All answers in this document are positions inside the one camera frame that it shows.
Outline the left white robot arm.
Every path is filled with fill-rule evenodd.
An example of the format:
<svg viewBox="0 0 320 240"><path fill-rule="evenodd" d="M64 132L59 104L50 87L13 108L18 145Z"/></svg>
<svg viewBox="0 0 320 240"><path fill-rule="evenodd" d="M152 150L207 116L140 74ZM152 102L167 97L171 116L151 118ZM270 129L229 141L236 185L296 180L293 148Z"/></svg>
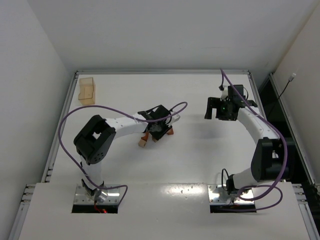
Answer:
<svg viewBox="0 0 320 240"><path fill-rule="evenodd" d="M85 124L73 140L77 153L80 155L80 166L90 178L82 179L82 186L87 194L94 198L99 195L97 186L103 187L101 161L106 157L113 140L131 134L145 133L139 144L143 147L148 135L156 142L165 134L173 134L173 123L180 116L163 105L152 109L139 111L132 117L102 118L94 115Z"/></svg>

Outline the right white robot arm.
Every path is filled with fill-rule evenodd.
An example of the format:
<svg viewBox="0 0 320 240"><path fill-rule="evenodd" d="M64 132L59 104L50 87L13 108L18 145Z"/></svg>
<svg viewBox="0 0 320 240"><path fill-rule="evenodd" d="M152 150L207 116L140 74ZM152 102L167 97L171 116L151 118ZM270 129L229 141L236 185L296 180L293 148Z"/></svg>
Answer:
<svg viewBox="0 0 320 240"><path fill-rule="evenodd" d="M205 119L211 119L216 110L216 119L222 121L239 121L249 132L255 151L250 167L240 173L228 176L226 191L234 194L247 186L281 180L290 180L295 167L295 143L291 138L281 139L266 120L259 115L257 104L253 100L243 101L244 86L223 85L219 88L221 97L209 97Z"/></svg>

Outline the transparent orange plastic box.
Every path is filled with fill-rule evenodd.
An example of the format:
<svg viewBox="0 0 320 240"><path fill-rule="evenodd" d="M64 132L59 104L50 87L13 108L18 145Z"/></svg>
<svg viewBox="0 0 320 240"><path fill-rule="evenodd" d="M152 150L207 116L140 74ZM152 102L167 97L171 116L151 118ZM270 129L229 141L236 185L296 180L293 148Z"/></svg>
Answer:
<svg viewBox="0 0 320 240"><path fill-rule="evenodd" d="M78 100L82 106L94 105L96 103L96 84L93 77L81 78L79 80L80 92Z"/></svg>

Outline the pale wooden cube block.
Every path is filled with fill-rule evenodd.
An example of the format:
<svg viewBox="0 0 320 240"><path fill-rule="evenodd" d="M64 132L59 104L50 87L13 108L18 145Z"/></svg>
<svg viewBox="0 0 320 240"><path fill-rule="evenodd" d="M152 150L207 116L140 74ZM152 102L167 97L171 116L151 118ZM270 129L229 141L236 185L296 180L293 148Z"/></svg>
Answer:
<svg viewBox="0 0 320 240"><path fill-rule="evenodd" d="M147 144L147 141L142 138L138 142L138 146L141 148L144 148L146 146L146 144Z"/></svg>

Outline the dark brown L block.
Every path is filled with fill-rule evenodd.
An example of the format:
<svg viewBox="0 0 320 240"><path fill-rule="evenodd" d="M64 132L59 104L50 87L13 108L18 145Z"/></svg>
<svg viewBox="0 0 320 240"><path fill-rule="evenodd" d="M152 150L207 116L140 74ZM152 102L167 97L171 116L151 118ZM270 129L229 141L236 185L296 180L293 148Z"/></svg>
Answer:
<svg viewBox="0 0 320 240"><path fill-rule="evenodd" d="M147 141L148 141L148 138L149 138L149 132L146 131L146 132L144 133L144 136L141 137L141 139L144 140L145 142L147 142Z"/></svg>

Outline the long reddish wood block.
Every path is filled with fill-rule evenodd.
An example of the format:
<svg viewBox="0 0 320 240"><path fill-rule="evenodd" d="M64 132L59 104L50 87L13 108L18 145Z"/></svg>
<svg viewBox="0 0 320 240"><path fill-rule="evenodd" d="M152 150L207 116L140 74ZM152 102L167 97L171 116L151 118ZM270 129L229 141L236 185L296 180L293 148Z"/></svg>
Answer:
<svg viewBox="0 0 320 240"><path fill-rule="evenodd" d="M174 134L173 128L171 127L171 128L167 131L166 134L167 134L168 136L173 135L173 134Z"/></svg>

